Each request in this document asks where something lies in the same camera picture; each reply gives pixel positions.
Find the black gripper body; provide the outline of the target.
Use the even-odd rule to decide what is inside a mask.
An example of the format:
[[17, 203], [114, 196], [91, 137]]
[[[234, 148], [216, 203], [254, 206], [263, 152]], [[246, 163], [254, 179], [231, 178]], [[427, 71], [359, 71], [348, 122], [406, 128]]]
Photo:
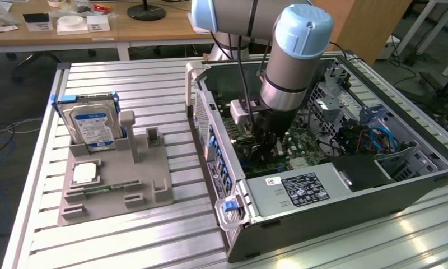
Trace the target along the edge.
[[294, 112], [263, 110], [258, 113], [254, 135], [260, 140], [282, 138], [294, 122]]

